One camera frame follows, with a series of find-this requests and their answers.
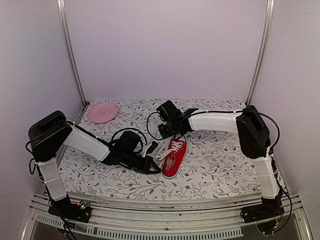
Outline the red canvas sneaker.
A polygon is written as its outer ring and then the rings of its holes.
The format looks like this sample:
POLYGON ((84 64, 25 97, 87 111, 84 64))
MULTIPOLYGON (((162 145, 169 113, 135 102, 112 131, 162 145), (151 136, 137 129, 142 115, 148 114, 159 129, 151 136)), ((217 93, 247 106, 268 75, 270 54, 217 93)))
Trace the red canvas sneaker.
POLYGON ((187 140, 184 136, 179 139, 174 137, 165 140, 162 147, 155 154, 155 158, 161 161, 161 172, 166 178, 174 178, 187 153, 187 140))

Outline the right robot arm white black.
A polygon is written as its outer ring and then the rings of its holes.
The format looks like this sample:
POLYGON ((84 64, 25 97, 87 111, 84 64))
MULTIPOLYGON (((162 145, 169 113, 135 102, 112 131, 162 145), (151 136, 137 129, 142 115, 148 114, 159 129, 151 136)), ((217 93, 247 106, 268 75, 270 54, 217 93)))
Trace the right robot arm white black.
POLYGON ((264 200, 258 213, 269 218, 278 210, 275 199, 281 195, 277 183, 277 167, 272 162, 275 143, 271 142, 270 130, 264 122, 268 115, 258 112, 255 106, 248 105, 238 110, 201 110, 189 108, 181 112, 172 101, 160 105, 156 112, 163 124, 158 126, 162 138, 185 135, 192 131, 221 131, 238 135, 242 153, 253 163, 264 200))

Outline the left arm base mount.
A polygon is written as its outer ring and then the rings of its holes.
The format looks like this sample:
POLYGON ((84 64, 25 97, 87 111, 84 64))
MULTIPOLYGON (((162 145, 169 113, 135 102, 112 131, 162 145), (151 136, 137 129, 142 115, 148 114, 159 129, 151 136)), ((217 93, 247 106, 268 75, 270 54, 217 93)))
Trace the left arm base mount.
POLYGON ((88 223, 92 208, 87 201, 72 203, 68 198, 53 201, 50 203, 48 213, 57 217, 62 217, 64 220, 73 220, 82 223, 88 223))

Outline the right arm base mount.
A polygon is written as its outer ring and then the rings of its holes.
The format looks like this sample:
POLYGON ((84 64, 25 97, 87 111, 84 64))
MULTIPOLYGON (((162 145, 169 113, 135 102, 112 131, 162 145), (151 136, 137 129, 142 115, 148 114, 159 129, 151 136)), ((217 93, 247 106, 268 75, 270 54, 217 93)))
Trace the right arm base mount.
POLYGON ((240 216, 245 223, 263 221, 257 229, 263 235, 273 235, 279 228, 285 213, 282 202, 275 199, 262 198, 262 203, 243 207, 240 216))

